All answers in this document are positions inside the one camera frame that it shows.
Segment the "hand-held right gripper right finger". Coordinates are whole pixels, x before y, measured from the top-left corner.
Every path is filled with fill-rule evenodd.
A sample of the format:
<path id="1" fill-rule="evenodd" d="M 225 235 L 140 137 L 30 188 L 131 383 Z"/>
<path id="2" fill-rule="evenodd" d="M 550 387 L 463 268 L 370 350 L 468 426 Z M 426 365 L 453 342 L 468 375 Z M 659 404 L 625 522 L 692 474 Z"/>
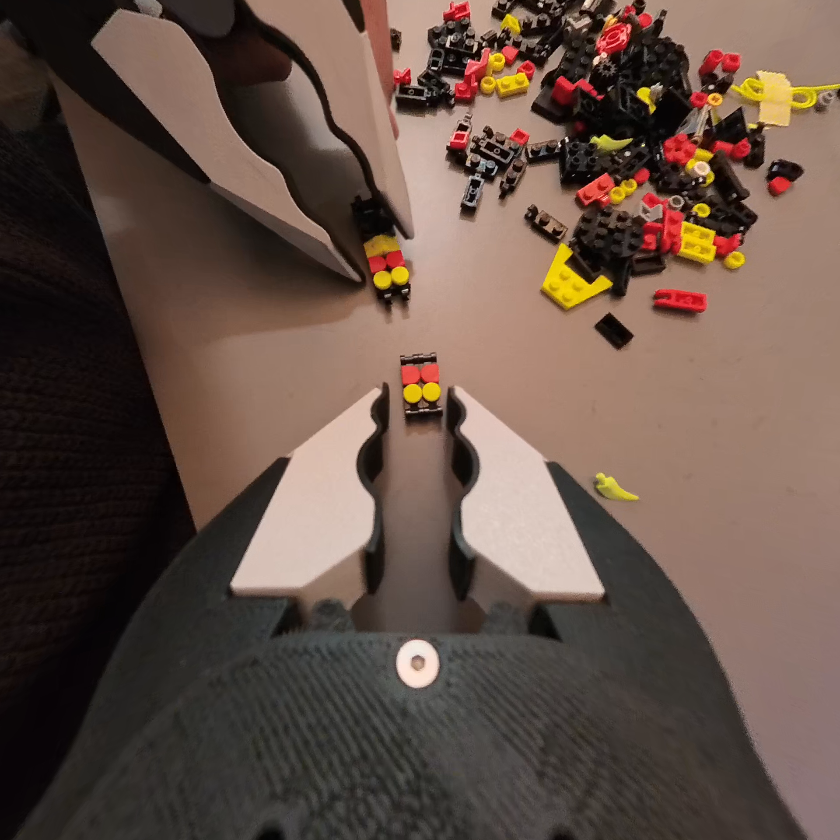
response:
<path id="1" fill-rule="evenodd" d="M 448 388 L 454 509 L 448 570 L 455 595 L 498 602 L 599 602 L 604 586 L 540 452 L 460 386 Z"/>

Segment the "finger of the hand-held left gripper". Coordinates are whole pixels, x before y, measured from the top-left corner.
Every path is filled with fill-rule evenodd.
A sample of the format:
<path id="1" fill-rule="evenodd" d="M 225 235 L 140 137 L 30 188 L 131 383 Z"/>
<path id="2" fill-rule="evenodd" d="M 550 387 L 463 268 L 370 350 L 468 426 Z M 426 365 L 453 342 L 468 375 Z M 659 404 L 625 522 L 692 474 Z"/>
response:
<path id="1" fill-rule="evenodd" d="M 371 194 L 406 238 L 411 204 L 389 105 L 359 2 L 244 1 L 261 33 L 304 70 L 332 134 L 352 151 Z"/>
<path id="2" fill-rule="evenodd" d="M 310 80 L 331 134 L 357 160 L 372 196 L 382 197 L 382 86 L 360 7 L 165 7 L 158 16 L 121 7 L 95 30 L 98 92 L 113 81 L 117 104 L 139 106 L 150 127 L 129 128 L 163 156 L 182 153 L 196 178 L 328 270 L 364 281 L 365 268 L 334 223 L 280 162 L 290 131 L 267 104 L 242 134 L 231 122 L 207 45 L 254 26 L 269 47 Z M 198 45 L 199 36 L 205 46 Z"/>

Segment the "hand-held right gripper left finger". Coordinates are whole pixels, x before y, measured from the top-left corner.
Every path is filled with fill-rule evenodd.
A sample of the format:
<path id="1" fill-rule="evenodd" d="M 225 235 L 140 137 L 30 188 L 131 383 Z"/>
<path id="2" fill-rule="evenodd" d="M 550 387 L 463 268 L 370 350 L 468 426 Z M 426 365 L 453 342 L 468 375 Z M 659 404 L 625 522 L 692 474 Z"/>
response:
<path id="1" fill-rule="evenodd" d="M 373 482 L 389 416 L 383 385 L 292 452 L 230 582 L 233 593 L 357 601 L 377 591 L 384 533 Z"/>

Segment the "short black lego assembly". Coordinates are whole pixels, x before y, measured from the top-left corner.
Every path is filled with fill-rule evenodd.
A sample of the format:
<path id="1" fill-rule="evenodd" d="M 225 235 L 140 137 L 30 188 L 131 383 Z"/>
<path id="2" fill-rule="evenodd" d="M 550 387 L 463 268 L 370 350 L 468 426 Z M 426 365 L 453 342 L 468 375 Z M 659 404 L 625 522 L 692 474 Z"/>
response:
<path id="1" fill-rule="evenodd" d="M 437 354 L 401 355 L 400 365 L 405 419 L 442 416 L 444 408 Z"/>

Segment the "long black lego assembly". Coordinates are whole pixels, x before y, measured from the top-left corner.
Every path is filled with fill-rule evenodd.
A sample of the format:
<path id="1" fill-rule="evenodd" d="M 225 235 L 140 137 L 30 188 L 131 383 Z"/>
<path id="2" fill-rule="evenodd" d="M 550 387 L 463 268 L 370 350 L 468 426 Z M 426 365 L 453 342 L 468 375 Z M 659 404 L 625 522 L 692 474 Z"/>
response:
<path id="1" fill-rule="evenodd" d="M 390 214 L 373 197 L 360 195 L 353 199 L 351 213 L 377 298 L 389 306 L 394 301 L 408 302 L 412 290 L 411 274 Z"/>

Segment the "black lego tile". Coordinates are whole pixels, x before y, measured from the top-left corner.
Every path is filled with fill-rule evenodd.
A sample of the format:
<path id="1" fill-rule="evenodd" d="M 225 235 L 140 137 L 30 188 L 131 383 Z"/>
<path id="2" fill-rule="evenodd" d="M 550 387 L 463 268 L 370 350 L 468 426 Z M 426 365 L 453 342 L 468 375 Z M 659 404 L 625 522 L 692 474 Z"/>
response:
<path id="1" fill-rule="evenodd" d="M 608 312 L 595 325 L 594 329 L 606 340 L 615 350 L 622 350 L 634 339 L 634 333 L 627 328 L 619 319 Z"/>

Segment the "yellow lego wedge plate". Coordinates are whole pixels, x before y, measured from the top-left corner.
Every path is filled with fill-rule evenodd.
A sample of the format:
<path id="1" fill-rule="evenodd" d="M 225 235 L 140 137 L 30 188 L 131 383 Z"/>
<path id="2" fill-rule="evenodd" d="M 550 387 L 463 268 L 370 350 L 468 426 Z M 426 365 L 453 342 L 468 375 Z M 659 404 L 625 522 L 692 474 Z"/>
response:
<path id="1" fill-rule="evenodd" d="M 571 248 L 566 244 L 559 245 L 541 285 L 541 293 L 564 311 L 613 287 L 612 281 L 604 275 L 596 277 L 592 282 L 585 280 L 568 265 L 571 257 Z"/>

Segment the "pile of loose lego pieces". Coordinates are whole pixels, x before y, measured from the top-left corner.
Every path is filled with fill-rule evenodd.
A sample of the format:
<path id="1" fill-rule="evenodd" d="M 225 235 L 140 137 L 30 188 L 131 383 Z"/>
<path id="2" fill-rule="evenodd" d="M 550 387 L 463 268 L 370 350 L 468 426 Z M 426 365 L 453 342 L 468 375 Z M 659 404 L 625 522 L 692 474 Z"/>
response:
<path id="1" fill-rule="evenodd" d="M 467 112 L 446 146 L 469 174 L 461 212 L 473 213 L 494 181 L 504 201 L 529 166 L 555 163 L 582 210 L 573 233 L 535 205 L 524 217 L 571 248 L 577 274 L 588 282 L 604 275 L 617 296 L 631 277 L 661 272 L 668 256 L 740 267 L 758 216 L 737 167 L 764 166 L 768 128 L 838 99 L 837 84 L 795 87 L 767 70 L 737 83 L 740 54 L 719 49 L 692 79 L 685 47 L 664 35 L 666 10 L 652 16 L 646 6 L 494 2 L 498 25 L 478 35 L 470 2 L 451 2 L 427 31 L 425 68 L 394 73 L 403 111 L 452 109 L 479 95 L 517 98 L 533 88 L 531 111 L 565 135 L 536 141 L 522 129 L 476 129 Z"/>

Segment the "black and red curved lego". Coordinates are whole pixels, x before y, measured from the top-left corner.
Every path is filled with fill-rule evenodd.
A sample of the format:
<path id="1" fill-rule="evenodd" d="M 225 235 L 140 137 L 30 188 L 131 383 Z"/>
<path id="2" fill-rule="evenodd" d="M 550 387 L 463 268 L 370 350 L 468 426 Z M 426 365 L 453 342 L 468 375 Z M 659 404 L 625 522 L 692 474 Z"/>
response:
<path id="1" fill-rule="evenodd" d="M 773 197 L 782 195 L 803 176 L 804 172 L 804 167 L 794 161 L 786 159 L 772 161 L 765 176 L 769 194 Z"/>

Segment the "person's left hand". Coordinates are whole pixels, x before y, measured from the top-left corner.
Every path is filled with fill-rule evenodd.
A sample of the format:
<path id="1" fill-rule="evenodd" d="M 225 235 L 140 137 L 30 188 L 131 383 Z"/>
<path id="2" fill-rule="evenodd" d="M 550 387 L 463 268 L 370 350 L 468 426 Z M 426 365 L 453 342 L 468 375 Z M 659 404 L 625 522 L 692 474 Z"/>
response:
<path id="1" fill-rule="evenodd" d="M 243 87 L 288 79 L 292 62 L 259 31 L 240 28 L 218 43 L 226 80 Z"/>

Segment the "dark knit sweater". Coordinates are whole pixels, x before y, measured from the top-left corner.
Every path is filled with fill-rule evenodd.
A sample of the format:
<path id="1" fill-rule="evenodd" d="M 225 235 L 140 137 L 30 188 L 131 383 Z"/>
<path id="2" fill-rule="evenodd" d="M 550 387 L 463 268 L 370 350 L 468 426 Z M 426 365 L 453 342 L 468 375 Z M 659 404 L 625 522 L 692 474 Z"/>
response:
<path id="1" fill-rule="evenodd" d="M 131 615 L 194 532 L 53 96 L 2 34 L 2 838 L 49 786 Z"/>

